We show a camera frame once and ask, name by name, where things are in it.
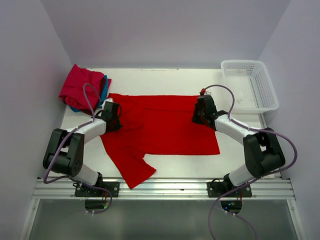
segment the white arm segment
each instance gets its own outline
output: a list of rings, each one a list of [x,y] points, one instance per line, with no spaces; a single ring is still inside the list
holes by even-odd
[[[243,122],[240,122],[240,121],[237,121],[237,122],[249,127],[249,125]],[[257,133],[255,131],[249,131],[231,122],[227,114],[219,116],[216,120],[214,120],[214,124],[218,132],[228,135],[229,137],[233,138],[241,145],[244,144],[243,143],[244,137],[246,137],[247,135],[254,135]],[[229,179],[231,183],[237,187],[247,183],[250,180],[255,179],[255,177],[250,174],[246,165],[243,164],[238,169],[230,172]]]
[[[247,124],[238,121],[240,124],[248,126]],[[240,127],[229,120],[228,115],[224,114],[219,116],[216,120],[214,120],[215,129],[217,132],[223,133],[231,137],[232,139],[236,140],[238,143],[243,145],[243,139],[247,135],[254,135],[256,134],[255,131],[249,131],[243,127]]]
[[[84,135],[84,144],[90,142],[92,139],[106,133],[107,124],[102,119],[96,118],[92,123],[83,126],[75,133]],[[68,128],[67,131],[71,132],[74,128]]]
[[[229,173],[229,179],[233,186],[240,186],[249,182],[250,180],[255,179],[254,176],[250,174],[245,164],[238,167],[236,170]]]
[[[80,181],[81,183],[94,186],[98,179],[98,172],[83,164],[80,172],[74,176],[73,179]]]
[[[92,139],[106,133],[107,124],[105,121],[96,118],[92,123],[83,126],[78,129],[75,133],[84,135],[84,144],[88,143]],[[71,132],[74,128],[67,129],[68,132]],[[92,170],[87,165],[83,164],[80,172],[73,178],[77,181],[88,185],[95,185],[98,179],[98,172]]]

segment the metal frame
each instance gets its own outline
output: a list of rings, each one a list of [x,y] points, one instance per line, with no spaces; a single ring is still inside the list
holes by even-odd
[[[19,240],[28,240],[37,215],[40,199],[31,199]]]
[[[129,189],[126,182],[121,178],[104,178],[103,180],[120,182],[119,196],[115,200],[208,200],[207,182],[212,181],[209,178],[157,178],[146,180],[134,189]],[[73,182],[68,179],[53,184],[44,184],[42,180],[38,180],[32,197],[35,199],[74,199],[75,188],[72,185]],[[251,185],[251,190],[252,198],[246,198],[248,200],[295,199],[290,180],[261,179]]]
[[[288,199],[286,201],[288,203],[289,211],[291,214],[293,226],[295,229],[295,233],[299,240],[307,240],[307,235],[302,224],[302,220],[297,208],[297,203],[294,199]]]
[[[259,114],[261,126],[266,128],[263,114]],[[283,180],[279,173],[273,178],[264,178],[251,184],[252,197],[246,200],[286,200],[298,240],[306,240],[305,230],[296,206],[294,191],[290,180]],[[129,189],[122,178],[104,178],[105,182],[120,183],[117,200],[215,200],[208,197],[207,182],[209,178],[150,178],[134,189]],[[41,199],[78,199],[75,197],[75,187],[69,179],[61,179],[52,184],[44,184],[38,179],[34,188],[26,220],[20,235],[20,240],[28,240],[37,214]]]

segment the glass panel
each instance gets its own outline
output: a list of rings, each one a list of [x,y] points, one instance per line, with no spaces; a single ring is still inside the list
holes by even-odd
[[[212,200],[115,200],[110,209],[91,217],[84,201],[41,200],[30,240],[208,240]],[[256,228],[260,240],[297,240],[287,201],[243,201],[239,213]],[[254,240],[247,223],[225,214],[219,204],[212,214],[219,240]]]

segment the pink cloth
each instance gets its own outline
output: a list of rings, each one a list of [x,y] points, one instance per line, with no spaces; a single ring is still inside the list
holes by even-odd
[[[62,98],[65,104],[75,109],[90,109],[84,96],[83,86],[85,83],[89,83],[100,94],[100,83],[103,77],[104,74],[102,72],[90,71],[75,64],[65,79],[59,98]],[[99,97],[90,86],[85,88],[85,92],[91,106],[95,109],[98,105]]]

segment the black mounting bracket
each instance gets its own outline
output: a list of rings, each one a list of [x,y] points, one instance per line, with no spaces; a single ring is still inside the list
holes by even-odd
[[[220,197],[222,194],[227,193],[228,191],[235,189],[236,187],[233,186],[231,189],[226,190],[225,189],[225,184],[223,181],[210,181],[206,183],[206,190],[208,192],[208,197],[209,198],[218,198]],[[231,194],[229,194],[228,196],[226,196],[226,198],[237,198],[240,193],[242,193],[242,197],[243,198],[250,198],[252,197],[252,192],[251,192],[251,187],[250,185],[248,185],[247,187],[241,188],[238,191],[235,191]]]
[[[102,197],[104,193],[102,190],[84,185],[80,186],[79,183],[74,183],[73,186],[75,187],[74,196],[79,198],[99,198]],[[99,184],[99,187],[109,190],[113,198],[117,198],[119,196],[120,183],[118,181],[103,181]]]

